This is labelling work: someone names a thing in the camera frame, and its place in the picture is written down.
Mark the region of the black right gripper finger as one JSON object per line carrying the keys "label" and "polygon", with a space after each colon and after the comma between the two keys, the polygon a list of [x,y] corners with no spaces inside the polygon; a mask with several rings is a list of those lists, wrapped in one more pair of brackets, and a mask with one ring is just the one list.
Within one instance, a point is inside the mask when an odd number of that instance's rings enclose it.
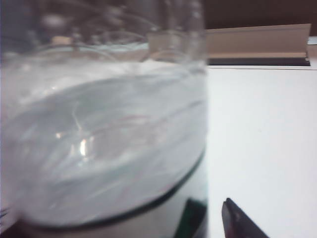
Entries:
{"label": "black right gripper finger", "polygon": [[268,238],[260,227],[230,198],[221,210],[226,238]]}

